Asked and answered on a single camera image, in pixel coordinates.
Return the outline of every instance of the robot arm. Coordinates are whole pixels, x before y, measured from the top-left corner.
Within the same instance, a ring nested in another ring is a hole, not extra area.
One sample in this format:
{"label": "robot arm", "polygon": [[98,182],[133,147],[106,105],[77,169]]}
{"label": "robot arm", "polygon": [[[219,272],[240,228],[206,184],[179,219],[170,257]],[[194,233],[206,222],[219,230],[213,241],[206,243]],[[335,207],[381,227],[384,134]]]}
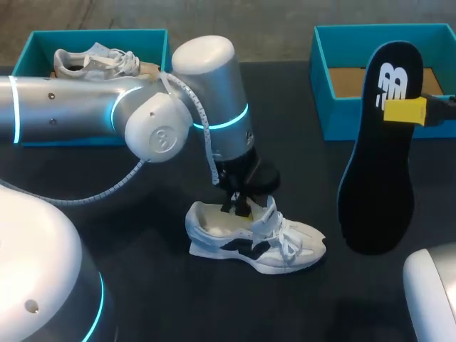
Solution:
{"label": "robot arm", "polygon": [[141,160],[164,162],[182,149],[193,125],[204,140],[213,183],[228,197],[275,190],[279,173],[254,149],[232,43],[220,36],[188,41],[175,51],[172,67],[173,75],[153,83],[0,78],[0,141],[118,136]]}

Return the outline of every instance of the blue shoe box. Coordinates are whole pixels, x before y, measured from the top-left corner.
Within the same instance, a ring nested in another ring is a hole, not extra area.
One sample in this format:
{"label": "blue shoe box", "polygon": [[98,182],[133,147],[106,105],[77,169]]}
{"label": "blue shoe box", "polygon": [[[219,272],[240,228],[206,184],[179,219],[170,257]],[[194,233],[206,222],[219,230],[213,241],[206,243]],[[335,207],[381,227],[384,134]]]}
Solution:
{"label": "blue shoe box", "polygon": [[[49,77],[53,71],[53,56],[62,48],[84,52],[98,42],[108,48],[132,51],[140,61],[155,63],[163,71],[171,70],[171,52],[167,30],[82,30],[34,31],[20,55],[13,76]],[[124,145],[122,139],[93,137],[65,142],[27,144],[35,146]]]}
{"label": "blue shoe box", "polygon": [[[421,52],[442,91],[456,95],[456,35],[447,24],[316,26],[310,57],[310,79],[325,140],[355,140],[361,119],[361,97],[336,97],[332,68],[365,68],[372,53],[389,41],[409,41]],[[456,121],[437,127],[417,126],[414,138],[456,137]]]}

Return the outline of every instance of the white cable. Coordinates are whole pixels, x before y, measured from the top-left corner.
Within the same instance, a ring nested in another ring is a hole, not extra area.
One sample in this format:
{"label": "white cable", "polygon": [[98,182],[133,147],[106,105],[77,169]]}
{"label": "white cable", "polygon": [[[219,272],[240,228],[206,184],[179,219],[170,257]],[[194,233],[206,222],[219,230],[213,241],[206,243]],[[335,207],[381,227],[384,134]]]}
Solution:
{"label": "white cable", "polygon": [[[190,87],[187,84],[182,82],[176,76],[171,75],[169,73],[167,73],[166,76],[172,82],[176,83],[179,87],[181,87],[181,89],[190,97],[190,99],[192,100],[193,104],[195,105],[195,107],[197,109],[197,112],[198,112],[199,117],[201,119],[201,124],[203,126],[204,147],[205,147],[205,151],[206,151],[207,162],[209,163],[209,168],[211,170],[212,184],[213,185],[217,185],[217,184],[219,184],[219,173],[218,173],[217,167],[215,165],[214,156],[212,155],[211,136],[210,136],[209,122],[207,120],[206,112],[204,111],[204,108],[202,107],[202,104],[201,104],[200,100],[198,99],[198,97],[196,96],[196,94],[193,92],[192,89],[190,89]],[[170,91],[169,84],[165,84],[165,87],[168,89],[168,92],[169,92]],[[2,180],[2,179],[0,179],[0,185],[8,187],[9,189],[12,189],[12,190],[23,192],[24,194],[28,194],[28,195],[37,197],[37,198],[39,198],[41,200],[47,201],[47,202],[49,202],[49,203],[51,203],[53,205],[56,205],[56,206],[67,207],[67,206],[73,206],[73,205],[82,205],[82,204],[88,204],[88,203],[96,202],[98,200],[101,200],[101,199],[106,198],[107,196],[113,194],[114,192],[119,190],[121,187],[123,187],[125,184],[127,184],[127,182],[130,181],[133,178],[133,176],[136,175],[136,173],[139,171],[139,169],[144,164],[145,164],[145,161],[144,160],[140,160],[138,162],[138,164],[123,179],[121,179],[117,184],[115,184],[114,186],[110,187],[106,191],[103,191],[103,192],[101,192],[99,194],[96,194],[96,195],[93,195],[93,196],[90,196],[90,197],[86,197],[86,198],[83,198],[83,199],[80,199],[80,200],[79,199],[68,199],[68,200],[62,199],[61,200],[61,199],[54,199],[54,198],[50,198],[50,197],[40,196],[40,195],[34,194],[32,192],[20,189],[20,188],[14,186],[14,185]]]}
{"label": "white cable", "polygon": [[90,197],[86,197],[86,198],[83,198],[80,200],[79,199],[70,199],[70,200],[62,199],[61,200],[61,199],[54,199],[54,198],[50,198],[50,197],[40,196],[40,195],[34,194],[32,192],[28,192],[26,190],[15,187],[14,185],[9,184],[8,182],[5,182],[4,180],[0,180],[0,185],[8,187],[11,190],[16,190],[19,192],[23,192],[24,194],[32,195],[34,197],[37,197],[41,200],[45,200],[45,201],[47,201],[53,205],[57,205],[57,206],[67,207],[67,206],[72,206],[72,205],[88,204],[88,203],[96,202],[98,200],[106,198],[107,196],[109,196],[109,195],[113,194],[114,192],[116,192],[117,190],[119,190],[121,187],[123,187],[125,184],[127,184],[128,181],[131,180],[134,175],[136,175],[136,173],[144,165],[144,163],[145,163],[144,160],[140,160],[139,163],[136,164],[136,166],[128,173],[128,175],[126,175],[117,184],[110,187],[106,191],[103,191],[99,194],[96,194],[96,195],[93,195]]}
{"label": "white cable", "polygon": [[212,154],[212,144],[211,144],[211,134],[209,130],[209,121],[207,120],[206,112],[202,107],[202,104],[196,94],[193,92],[190,87],[182,82],[179,78],[170,73],[167,73],[166,76],[173,82],[176,83],[192,100],[193,104],[195,105],[197,112],[199,114],[199,118],[201,119],[201,124],[203,127],[204,132],[204,149],[206,151],[206,159],[209,164],[209,168],[211,170],[212,176],[212,184],[217,185],[219,184],[219,173],[217,171],[217,166],[215,165],[214,155]]}

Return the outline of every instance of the gray floor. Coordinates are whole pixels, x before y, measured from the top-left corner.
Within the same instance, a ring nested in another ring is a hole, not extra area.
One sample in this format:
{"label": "gray floor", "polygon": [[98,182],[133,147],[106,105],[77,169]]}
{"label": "gray floor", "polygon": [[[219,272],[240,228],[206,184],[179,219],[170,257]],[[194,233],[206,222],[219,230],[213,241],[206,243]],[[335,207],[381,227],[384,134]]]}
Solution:
{"label": "gray floor", "polygon": [[323,24],[445,22],[454,0],[0,0],[0,65],[14,65],[33,30],[170,30],[172,46],[230,38],[242,61],[307,59]]}

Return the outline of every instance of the white sneaker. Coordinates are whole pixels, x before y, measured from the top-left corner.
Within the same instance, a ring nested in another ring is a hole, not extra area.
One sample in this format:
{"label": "white sneaker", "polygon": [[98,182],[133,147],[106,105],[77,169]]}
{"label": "white sneaker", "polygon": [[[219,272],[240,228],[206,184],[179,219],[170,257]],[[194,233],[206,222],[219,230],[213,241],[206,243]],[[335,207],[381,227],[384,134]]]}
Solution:
{"label": "white sneaker", "polygon": [[190,254],[240,259],[263,274],[295,272],[315,264],[326,252],[325,236],[313,227],[284,219],[272,196],[267,208],[247,199],[253,221],[222,212],[221,205],[195,202],[185,217]]}
{"label": "white sneaker", "polygon": [[109,49],[99,43],[81,53],[58,49],[54,53],[54,70],[57,78],[91,81],[139,75],[150,75],[154,81],[160,72],[156,64],[140,62],[131,51]]}

